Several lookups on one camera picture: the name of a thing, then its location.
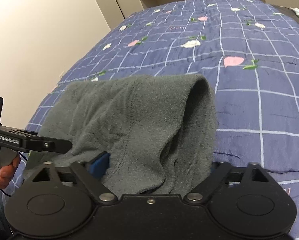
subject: silver rivet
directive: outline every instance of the silver rivet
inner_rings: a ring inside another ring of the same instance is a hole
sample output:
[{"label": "silver rivet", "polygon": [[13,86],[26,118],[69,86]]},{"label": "silver rivet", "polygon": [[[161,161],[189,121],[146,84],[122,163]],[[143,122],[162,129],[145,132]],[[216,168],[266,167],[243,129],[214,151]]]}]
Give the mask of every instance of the silver rivet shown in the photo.
[{"label": "silver rivet", "polygon": [[99,195],[99,199],[101,201],[105,201],[105,202],[112,201],[112,200],[114,200],[114,198],[115,198],[115,195],[112,193],[103,193],[103,194]]},{"label": "silver rivet", "polygon": [[154,203],[155,203],[155,200],[152,199],[152,198],[150,198],[150,199],[147,200],[147,203],[148,203],[148,204],[154,204]]},{"label": "silver rivet", "polygon": [[203,196],[199,193],[189,193],[187,194],[187,198],[191,201],[199,201],[203,198]]}]

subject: black cable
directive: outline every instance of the black cable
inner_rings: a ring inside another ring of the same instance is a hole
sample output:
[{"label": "black cable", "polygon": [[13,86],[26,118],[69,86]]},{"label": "black cable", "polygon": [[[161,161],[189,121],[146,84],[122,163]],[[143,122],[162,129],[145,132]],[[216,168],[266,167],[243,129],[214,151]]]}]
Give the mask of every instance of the black cable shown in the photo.
[{"label": "black cable", "polygon": [[22,153],[20,153],[20,152],[18,152],[18,153],[20,156],[22,156],[25,159],[25,161],[27,161],[27,158]]},{"label": "black cable", "polygon": [[2,192],[4,195],[6,195],[6,196],[11,197],[11,195],[7,194],[7,193],[6,193],[5,191],[3,191],[2,189],[1,189],[1,192]]}]

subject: blue plaid bedspread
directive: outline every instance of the blue plaid bedspread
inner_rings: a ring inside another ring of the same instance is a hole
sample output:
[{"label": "blue plaid bedspread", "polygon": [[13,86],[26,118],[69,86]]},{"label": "blue plaid bedspread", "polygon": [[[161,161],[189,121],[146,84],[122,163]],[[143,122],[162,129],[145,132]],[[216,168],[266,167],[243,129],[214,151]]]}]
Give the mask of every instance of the blue plaid bedspread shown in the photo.
[{"label": "blue plaid bedspread", "polygon": [[40,129],[71,81],[193,73],[215,89],[215,160],[272,171],[296,202],[299,240],[299,25],[259,0],[186,0],[131,15],[61,78],[27,129]]}]

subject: gray towel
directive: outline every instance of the gray towel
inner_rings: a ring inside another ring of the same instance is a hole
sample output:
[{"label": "gray towel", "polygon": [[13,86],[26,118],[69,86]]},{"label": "gray towel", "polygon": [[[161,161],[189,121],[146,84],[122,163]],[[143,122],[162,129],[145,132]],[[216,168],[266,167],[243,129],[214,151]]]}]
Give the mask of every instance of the gray towel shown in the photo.
[{"label": "gray towel", "polygon": [[214,91],[202,75],[73,82],[39,131],[73,148],[31,152],[24,177],[45,161],[69,166],[107,151],[102,183],[118,196],[184,196],[210,173],[215,131]]}]

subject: person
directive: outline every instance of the person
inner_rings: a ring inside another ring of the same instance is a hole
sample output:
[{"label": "person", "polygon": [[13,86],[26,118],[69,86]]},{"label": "person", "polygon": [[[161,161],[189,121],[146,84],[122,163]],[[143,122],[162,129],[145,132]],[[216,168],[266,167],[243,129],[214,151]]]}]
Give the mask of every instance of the person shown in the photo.
[{"label": "person", "polygon": [[[0,189],[1,190],[6,189],[8,184],[11,182],[19,164],[20,164],[20,156],[17,155],[13,159],[10,165],[4,166],[0,169]],[[8,223],[4,216],[3,203],[1,202],[2,202],[2,197],[0,192],[0,239],[6,239],[10,235],[10,232],[6,232],[4,230],[6,227],[8,228]]]}]

